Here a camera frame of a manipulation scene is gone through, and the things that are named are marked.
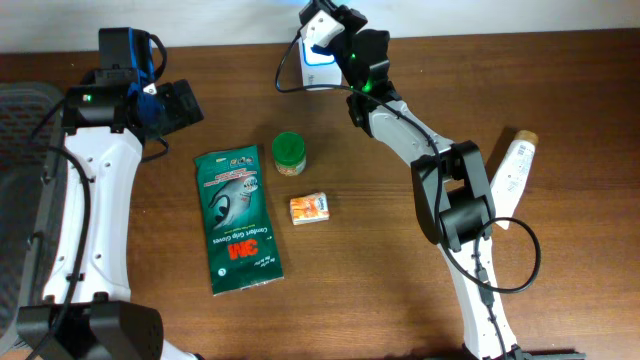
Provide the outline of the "green lid jar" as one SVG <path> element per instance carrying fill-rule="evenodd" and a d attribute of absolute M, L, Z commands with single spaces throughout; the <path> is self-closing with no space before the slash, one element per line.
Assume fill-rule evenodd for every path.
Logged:
<path fill-rule="evenodd" d="M 283 132 L 272 143 L 272 154 L 276 169 L 285 176 L 297 176 L 306 167 L 304 139 L 294 132 Z"/>

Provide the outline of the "orange small box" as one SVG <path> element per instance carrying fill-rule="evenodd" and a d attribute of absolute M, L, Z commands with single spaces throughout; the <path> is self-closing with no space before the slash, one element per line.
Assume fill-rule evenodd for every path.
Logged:
<path fill-rule="evenodd" d="M 324 192 L 293 198 L 289 202 L 289 209 L 294 225 L 327 221 L 330 218 L 327 196 Z"/>

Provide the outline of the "white bamboo print tube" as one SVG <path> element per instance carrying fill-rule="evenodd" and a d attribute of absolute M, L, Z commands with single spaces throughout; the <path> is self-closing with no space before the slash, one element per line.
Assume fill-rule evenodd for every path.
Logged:
<path fill-rule="evenodd" d="M 538 142 L 534 132 L 520 130 L 510 143 L 490 184 L 496 218 L 513 216 L 524 193 Z"/>

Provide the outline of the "green 3M gloves packet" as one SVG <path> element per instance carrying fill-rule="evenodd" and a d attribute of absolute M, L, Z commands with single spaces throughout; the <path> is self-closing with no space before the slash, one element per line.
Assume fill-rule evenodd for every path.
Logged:
<path fill-rule="evenodd" d="M 212 293 L 219 296 L 282 279 L 258 147 L 210 152 L 194 163 Z"/>

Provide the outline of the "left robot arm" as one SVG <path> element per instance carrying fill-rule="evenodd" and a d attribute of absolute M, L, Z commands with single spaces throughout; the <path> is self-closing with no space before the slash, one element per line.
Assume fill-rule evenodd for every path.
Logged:
<path fill-rule="evenodd" d="M 203 119 L 184 80 L 162 83 L 160 39 L 131 27 L 99 31 L 100 65 L 58 105 L 67 167 L 61 231 L 39 305 L 16 330 L 42 359 L 183 359 L 160 313 L 131 300 L 127 275 L 133 183 L 144 146 Z"/>

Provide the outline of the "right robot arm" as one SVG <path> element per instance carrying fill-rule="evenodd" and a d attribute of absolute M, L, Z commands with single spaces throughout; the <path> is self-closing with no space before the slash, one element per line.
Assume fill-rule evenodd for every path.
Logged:
<path fill-rule="evenodd" d="M 367 28 L 364 15 L 331 1 L 309 2 L 299 18 L 300 40 L 336 60 L 354 125 L 410 167 L 417 220 L 449 267 L 468 357 L 523 358 L 500 299 L 509 291 L 495 283 L 496 210 L 478 146 L 442 137 L 411 113 L 388 76 L 388 32 Z"/>

